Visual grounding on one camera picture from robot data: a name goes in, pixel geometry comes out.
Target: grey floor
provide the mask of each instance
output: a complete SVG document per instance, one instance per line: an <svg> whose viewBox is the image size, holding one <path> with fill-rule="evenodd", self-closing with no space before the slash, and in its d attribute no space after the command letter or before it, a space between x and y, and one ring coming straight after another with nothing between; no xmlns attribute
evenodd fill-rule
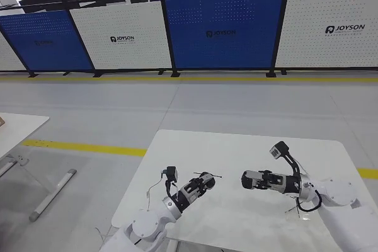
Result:
<svg viewBox="0 0 378 252"><path fill-rule="evenodd" d="M282 79L378 78L378 73L298 73L258 82L39 79L50 76L60 75L0 79L0 112L50 116L33 139L144 149L159 129L329 139L345 145L356 167L378 169L377 82ZM263 77L195 72L182 76ZM44 169L53 182L71 168L78 172L32 224L28 216L45 197L44 190L17 166L0 179L0 251L98 251L103 241L95 228L115 232L113 213L141 158L22 148L30 153L31 169ZM365 183L378 205L378 180ZM185 244L180 252L185 251L220 250Z"/></svg>

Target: white table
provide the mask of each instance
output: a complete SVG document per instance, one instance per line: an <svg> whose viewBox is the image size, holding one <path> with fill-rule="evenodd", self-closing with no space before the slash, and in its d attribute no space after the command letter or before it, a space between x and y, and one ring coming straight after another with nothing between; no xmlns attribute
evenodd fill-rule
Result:
<svg viewBox="0 0 378 252"><path fill-rule="evenodd" d="M269 153L281 140L313 178L352 182L363 202L378 213L340 142L160 130L130 182L112 225L122 227L137 210L145 209L147 189L158 181L162 169L176 166L178 187L198 176L193 172L208 171L222 178L216 178L215 187L189 206L175 225L167 226L169 238L243 252L340 251L317 212L300 212L301 218L296 209L285 214L295 206L294 199L271 190L242 187L241 176L247 169L292 174L283 158L275 160ZM151 190L152 206L165 196L160 183Z"/></svg>
<svg viewBox="0 0 378 252"><path fill-rule="evenodd" d="M36 221L43 210L45 210L63 186L70 180L71 176L76 173L76 170L71 169L57 185L53 185L39 171L29 171L27 166L29 159L20 150L15 149L18 144L47 123L49 117L11 113L0 113L0 117L5 121L5 124L0 127L0 160L6 156L11 156L14 159L0 169L0 176L16 163L19 163L20 167L36 179L48 192L45 200L31 214L30 220L33 222Z"/></svg>

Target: panel base foot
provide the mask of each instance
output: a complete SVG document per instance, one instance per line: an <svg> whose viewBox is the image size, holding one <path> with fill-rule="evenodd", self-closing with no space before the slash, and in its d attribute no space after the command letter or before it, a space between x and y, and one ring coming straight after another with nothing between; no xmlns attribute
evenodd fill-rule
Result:
<svg viewBox="0 0 378 252"><path fill-rule="evenodd" d="M102 74L103 74L102 72L95 71L93 78L99 78L102 76Z"/></svg>
<svg viewBox="0 0 378 252"><path fill-rule="evenodd" d="M181 74L176 71L172 71L171 77L179 77Z"/></svg>
<svg viewBox="0 0 378 252"><path fill-rule="evenodd" d="M266 73L267 78L276 78L276 73L274 71L270 71Z"/></svg>
<svg viewBox="0 0 378 252"><path fill-rule="evenodd" d="M13 167L17 162L16 161L13 161L13 162L8 162L7 164L5 164L1 169L0 169L0 177L5 174L11 167Z"/></svg>

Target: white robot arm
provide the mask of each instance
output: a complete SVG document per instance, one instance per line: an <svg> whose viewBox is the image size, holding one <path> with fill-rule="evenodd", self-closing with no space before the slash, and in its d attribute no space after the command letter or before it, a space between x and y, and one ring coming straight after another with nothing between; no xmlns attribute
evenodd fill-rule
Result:
<svg viewBox="0 0 378 252"><path fill-rule="evenodd" d="M337 245L344 252L378 252L378 215L358 200L354 187L346 181L313 181L300 173L289 147L279 142L270 153L283 157L292 167L293 175L271 171L245 171L241 178L246 189L275 190L295 195L297 206L304 212L317 210ZM312 202L314 207L303 209L300 204Z"/></svg>
<svg viewBox="0 0 378 252"><path fill-rule="evenodd" d="M190 204L215 185L214 177L210 173L203 172L198 178L191 179L177 193L170 195L170 186L176 182L176 168L169 166L164 172L167 176L168 197L164 198L154 210L138 211L133 221L126 227L120 228L100 252L143 252L136 246L141 240L151 243L145 252L155 252L167 235L165 225L170 222L175 223ZM140 238L135 243L131 241L132 234Z"/></svg>

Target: metal bar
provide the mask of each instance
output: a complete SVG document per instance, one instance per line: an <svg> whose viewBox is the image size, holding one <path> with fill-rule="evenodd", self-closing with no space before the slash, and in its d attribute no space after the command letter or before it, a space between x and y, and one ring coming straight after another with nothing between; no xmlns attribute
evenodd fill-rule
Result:
<svg viewBox="0 0 378 252"><path fill-rule="evenodd" d="M275 70L281 71L344 71L344 70L368 70L378 71L378 67L275 67Z"/></svg>
<svg viewBox="0 0 378 252"><path fill-rule="evenodd" d="M166 10L165 0L161 0L161 7L163 9L166 39L168 41L168 48L169 48L169 57L171 58L171 65L172 65L171 77L179 77L181 74L178 72L178 70L176 69L176 65L175 65L174 49L173 49L173 46L172 46L171 30L169 29L168 14L167 14L167 10Z"/></svg>
<svg viewBox="0 0 378 252"><path fill-rule="evenodd" d="M56 197L56 195L63 189L63 187L66 185L66 183L71 179L71 177L76 174L75 169L71 169L67 172L67 174L63 177L62 180L59 181L59 183L56 186L56 190L52 192L51 194L47 195L46 198L39 204L39 206L33 211L33 213L30 215L30 221L35 222L40 214L47 208L47 206L52 202L52 200Z"/></svg>
<svg viewBox="0 0 378 252"><path fill-rule="evenodd" d="M71 69L59 69L59 70L32 70L33 72L85 72L92 73L92 70L71 70Z"/></svg>
<svg viewBox="0 0 378 252"><path fill-rule="evenodd" d="M0 70L0 72L28 72L28 71L27 70L14 70L14 71Z"/></svg>
<svg viewBox="0 0 378 252"><path fill-rule="evenodd" d="M11 167L13 167L15 164L17 163L17 161L13 161L13 162L8 162L7 164L5 164L2 168L0 168L0 177L5 174Z"/></svg>
<svg viewBox="0 0 378 252"><path fill-rule="evenodd" d="M95 0L79 0L79 1L68 1L69 3L89 3L89 2L106 2L106 1L95 1ZM27 7L39 7L39 6L50 6L55 4L61 4L62 1L56 3L42 3L42 4L31 4L31 5L22 5L22 6L14 6L14 7L7 7L7 8L0 8L0 11L6 11L8 9L22 9Z"/></svg>
<svg viewBox="0 0 378 252"><path fill-rule="evenodd" d="M282 0L282 5L280 7L280 14L278 16L278 25L277 25L277 30L276 30L275 45L273 48L272 64L270 65L270 71L269 73L266 74L266 77L276 77L276 74L274 73L274 69L276 67L278 47L280 45L280 37L282 36L282 29L283 29L286 7L287 7L287 0Z"/></svg>
<svg viewBox="0 0 378 252"><path fill-rule="evenodd" d="M160 69L160 68L123 68L123 69L96 69L96 71L101 71L104 74L112 74L118 72L151 72L151 71L166 71L172 70L170 68Z"/></svg>
<svg viewBox="0 0 378 252"><path fill-rule="evenodd" d="M38 74L35 74L33 71L31 71L31 69L29 69L29 67L26 65L25 61L23 60L23 58L21 57L20 53L17 51L17 49L15 48L15 46L13 45L13 43L11 43L11 40L9 39L9 37L7 36L6 32L4 31L3 27L1 26L0 24L0 32L1 34L3 35L3 37L6 39L7 43L10 45L11 49L13 49L14 53L17 55L17 57L19 58L19 60L21 61L21 63L24 65L25 69L27 70L27 72L30 74L29 77L35 77L37 76Z"/></svg>
<svg viewBox="0 0 378 252"><path fill-rule="evenodd" d="M265 71L270 67L188 67L177 68L178 71Z"/></svg>

